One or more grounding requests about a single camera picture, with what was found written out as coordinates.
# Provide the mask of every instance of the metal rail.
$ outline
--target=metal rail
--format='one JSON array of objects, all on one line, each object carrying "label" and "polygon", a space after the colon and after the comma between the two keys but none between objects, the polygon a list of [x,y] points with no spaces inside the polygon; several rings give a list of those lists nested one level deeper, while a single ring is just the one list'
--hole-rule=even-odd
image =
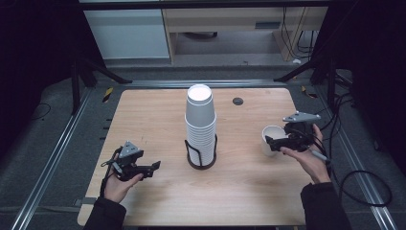
[{"label": "metal rail", "polygon": [[31,191],[29,197],[24,202],[23,207],[18,212],[17,217],[12,224],[11,229],[26,229],[28,224],[30,223],[31,218],[34,215],[36,208],[38,207],[39,201],[41,200],[42,196],[45,193],[45,190],[48,187],[49,182],[51,181],[54,172],[56,171],[56,167],[60,161],[60,158],[63,155],[69,141],[72,137],[72,134],[78,124],[78,121],[83,113],[84,108],[88,102],[89,96],[93,89],[86,88],[83,92],[82,96],[82,103],[81,106],[76,113],[76,115],[72,115],[69,119],[68,124],[66,125],[65,129],[63,130],[54,151],[52,152],[47,164],[45,165],[44,170],[42,171],[40,177],[35,183],[33,190]]}]

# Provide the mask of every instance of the white cabinet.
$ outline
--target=white cabinet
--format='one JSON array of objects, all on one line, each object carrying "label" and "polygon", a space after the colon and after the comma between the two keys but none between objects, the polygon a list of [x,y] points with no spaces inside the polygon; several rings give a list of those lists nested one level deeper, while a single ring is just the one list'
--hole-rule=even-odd
[{"label": "white cabinet", "polygon": [[[79,0],[84,2],[134,2],[134,0]],[[161,10],[85,11],[87,21],[108,63],[135,59],[169,60]]]}]

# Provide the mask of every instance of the human arm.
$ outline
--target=human arm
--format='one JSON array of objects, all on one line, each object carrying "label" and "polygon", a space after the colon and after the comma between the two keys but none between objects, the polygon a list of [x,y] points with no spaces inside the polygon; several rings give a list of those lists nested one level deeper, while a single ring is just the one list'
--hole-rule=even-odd
[{"label": "human arm", "polygon": [[[316,125],[313,125],[313,130],[316,136],[315,142],[321,146],[323,134]],[[328,176],[326,163],[314,156],[312,150],[320,152],[315,145],[303,152],[281,148],[283,154],[295,158],[301,164],[314,182],[306,185],[301,192],[306,229],[351,229],[347,215]]]},{"label": "human arm", "polygon": [[105,185],[104,197],[96,200],[83,230],[122,229],[126,209],[120,202],[125,198],[128,190],[142,178],[142,174],[137,174],[123,182],[111,170]]}]

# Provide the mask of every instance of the hand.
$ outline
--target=hand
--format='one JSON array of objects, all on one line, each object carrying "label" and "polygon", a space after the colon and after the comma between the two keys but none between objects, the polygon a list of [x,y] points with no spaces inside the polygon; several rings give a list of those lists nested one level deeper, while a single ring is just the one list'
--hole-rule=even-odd
[{"label": "hand", "polygon": [[[320,131],[320,129],[314,124],[313,130],[316,134],[315,142],[317,142],[321,146],[323,134]],[[310,146],[310,149],[320,152],[320,150],[315,145]],[[310,150],[306,150],[304,152],[297,152],[295,150],[286,147],[281,147],[281,152],[299,161],[299,163],[302,165],[302,168],[304,168],[304,170],[310,175],[311,179],[314,181],[315,184],[326,183],[331,181],[328,176],[325,162],[314,156]]]},{"label": "hand", "polygon": [[111,201],[120,203],[126,196],[129,189],[131,189],[138,181],[143,178],[143,174],[137,174],[132,179],[121,181],[114,173],[113,169],[110,170],[110,176],[104,189],[104,198]]}]

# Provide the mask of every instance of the black cable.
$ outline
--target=black cable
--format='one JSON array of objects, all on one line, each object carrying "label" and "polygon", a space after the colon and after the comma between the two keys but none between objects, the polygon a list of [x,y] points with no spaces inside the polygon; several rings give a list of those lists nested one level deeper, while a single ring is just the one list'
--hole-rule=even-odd
[{"label": "black cable", "polygon": [[120,147],[120,148],[116,149],[113,152],[113,155],[111,156],[111,159],[101,164],[102,167],[108,165],[108,168],[107,168],[107,171],[105,172],[104,179],[101,181],[100,197],[104,197],[104,190],[105,190],[105,186],[107,185],[107,180],[108,180],[108,178],[110,178],[110,176],[112,174],[114,174],[114,173],[110,174],[111,165],[114,162],[114,158],[116,157],[116,154],[120,153],[122,151],[122,149],[123,149],[123,147]]},{"label": "black cable", "polygon": [[[385,188],[386,188],[386,189],[388,190],[388,192],[389,192],[389,197],[388,197],[388,199],[387,199],[385,202],[380,203],[380,204],[377,204],[377,203],[369,203],[369,202],[367,202],[367,201],[365,201],[365,200],[362,200],[362,199],[360,199],[360,198],[357,198],[357,197],[355,197],[354,195],[352,195],[352,194],[350,194],[349,192],[347,192],[347,191],[344,189],[344,184],[346,183],[347,179],[350,178],[350,176],[352,176],[353,174],[356,174],[356,173],[366,173],[366,174],[372,175],[373,177],[375,177],[375,179],[379,180],[379,182],[380,182],[382,185],[384,185]],[[355,201],[357,201],[357,202],[359,202],[359,203],[362,203],[362,204],[364,204],[364,205],[374,206],[374,207],[385,207],[385,206],[388,206],[388,205],[392,202],[393,195],[392,195],[391,188],[389,187],[389,185],[388,185],[381,177],[379,177],[377,174],[375,174],[375,173],[373,173],[373,172],[369,172],[369,171],[352,171],[352,172],[348,173],[348,174],[344,177],[343,181],[341,182],[341,185],[339,185],[339,186],[340,186],[340,189],[339,189],[339,195],[338,195],[338,197],[339,197],[340,200],[342,199],[342,196],[343,196],[343,193],[344,193],[344,194],[346,194],[347,196],[349,196],[351,199],[353,199],[353,200],[355,200]]]},{"label": "black cable", "polygon": [[[328,140],[328,142],[329,142],[329,145],[328,145],[328,147],[329,147],[329,149],[328,149],[328,152],[329,152],[328,158],[331,160],[331,162],[332,162],[332,135],[333,135],[333,131],[334,131],[336,125],[337,125],[337,122],[340,120],[340,116],[339,116],[340,106],[344,104],[342,101],[343,101],[344,97],[347,96],[347,95],[348,94],[344,94],[338,100],[336,100],[336,102],[334,103],[334,107],[335,107],[335,108],[333,108],[333,110],[334,110],[334,116],[333,116],[334,119],[332,119],[332,120],[334,120],[334,122],[333,122],[333,125],[332,125],[332,128],[331,128],[331,131],[330,131],[330,134],[329,134],[329,140]],[[336,172],[334,170],[333,164],[331,164],[331,173],[332,173],[332,176],[333,176],[335,182],[339,186],[339,199],[340,199],[340,201],[342,201],[342,193],[344,193],[349,198],[355,200],[356,202],[359,202],[359,203],[364,204],[364,205],[373,206],[373,207],[384,207],[384,206],[389,205],[392,202],[393,195],[392,195],[391,188],[389,187],[389,185],[382,178],[380,178],[375,173],[372,173],[372,172],[369,172],[369,171],[360,171],[360,170],[352,171],[352,172],[347,173],[346,176],[344,177],[344,179],[341,182],[337,177],[337,174],[336,174]],[[356,173],[367,173],[367,174],[370,174],[370,175],[374,176],[376,179],[378,179],[385,186],[385,188],[388,190],[388,193],[389,193],[388,199],[386,201],[384,201],[383,203],[369,203],[367,201],[364,201],[362,199],[359,199],[359,198],[355,197],[355,195],[352,195],[350,192],[346,191],[344,189],[344,184],[350,178],[351,175],[356,174]]]}]

